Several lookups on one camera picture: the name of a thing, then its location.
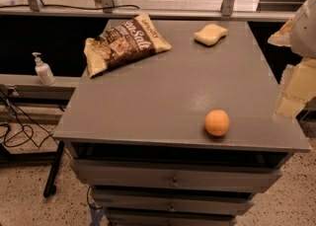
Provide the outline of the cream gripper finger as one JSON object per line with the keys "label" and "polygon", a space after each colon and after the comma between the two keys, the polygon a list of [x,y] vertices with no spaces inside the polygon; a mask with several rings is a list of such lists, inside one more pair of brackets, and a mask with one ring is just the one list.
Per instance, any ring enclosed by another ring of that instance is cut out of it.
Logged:
{"label": "cream gripper finger", "polygon": [[316,60],[302,59],[297,65],[287,64],[279,86],[276,113],[296,117],[316,97]]}
{"label": "cream gripper finger", "polygon": [[268,38],[268,43],[275,46],[290,47],[290,33],[293,19],[290,18],[286,23],[273,35]]}

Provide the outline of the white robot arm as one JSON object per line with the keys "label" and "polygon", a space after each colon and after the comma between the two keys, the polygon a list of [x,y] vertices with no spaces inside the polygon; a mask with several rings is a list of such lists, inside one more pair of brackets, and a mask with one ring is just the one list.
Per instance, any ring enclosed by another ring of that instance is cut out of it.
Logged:
{"label": "white robot arm", "polygon": [[286,46],[302,57],[282,72],[276,113],[296,117],[316,97],[316,0],[306,0],[268,43]]}

